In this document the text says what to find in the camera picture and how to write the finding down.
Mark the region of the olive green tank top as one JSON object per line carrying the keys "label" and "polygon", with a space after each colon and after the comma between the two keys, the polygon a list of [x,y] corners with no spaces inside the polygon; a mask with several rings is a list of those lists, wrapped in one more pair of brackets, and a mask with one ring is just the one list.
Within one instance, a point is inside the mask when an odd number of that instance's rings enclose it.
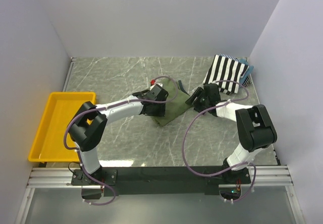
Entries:
{"label": "olive green tank top", "polygon": [[[173,98],[176,94],[173,82],[166,78],[161,80],[161,83],[163,84],[164,89],[169,93],[168,99]],[[151,119],[161,127],[167,125],[191,107],[191,105],[185,103],[190,98],[190,95],[184,89],[182,81],[176,80],[176,84],[178,87],[178,94],[174,100],[166,103],[165,116],[151,117]]]}

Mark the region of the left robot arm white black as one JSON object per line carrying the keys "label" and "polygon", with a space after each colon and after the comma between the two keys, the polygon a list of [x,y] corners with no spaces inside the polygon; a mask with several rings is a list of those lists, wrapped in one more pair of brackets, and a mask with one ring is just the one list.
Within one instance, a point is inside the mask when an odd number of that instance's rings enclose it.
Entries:
{"label": "left robot arm white black", "polygon": [[112,103],[94,105],[87,101],[81,105],[68,125],[68,134],[75,143],[83,179],[88,184],[94,185],[104,180],[97,146],[107,124],[138,115],[163,117],[168,95],[160,84],[155,84],[147,90]]}

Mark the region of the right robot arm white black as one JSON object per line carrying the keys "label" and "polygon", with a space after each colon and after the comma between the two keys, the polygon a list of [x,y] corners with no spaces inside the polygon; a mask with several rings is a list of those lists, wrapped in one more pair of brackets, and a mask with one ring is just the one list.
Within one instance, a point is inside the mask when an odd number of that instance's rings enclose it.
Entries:
{"label": "right robot arm white black", "polygon": [[225,158],[222,170],[213,174],[202,174],[189,166],[185,157],[184,142],[181,151],[186,168],[195,175],[210,178],[220,176],[225,182],[233,183],[243,176],[243,171],[252,164],[255,156],[275,143],[278,137],[263,104],[242,105],[237,103],[239,99],[221,100],[219,90],[221,83],[235,84],[235,81],[218,80],[204,84],[202,88],[198,87],[185,103],[193,106],[198,112],[194,120],[209,112],[215,117],[235,122],[238,130],[238,146],[229,157]]}

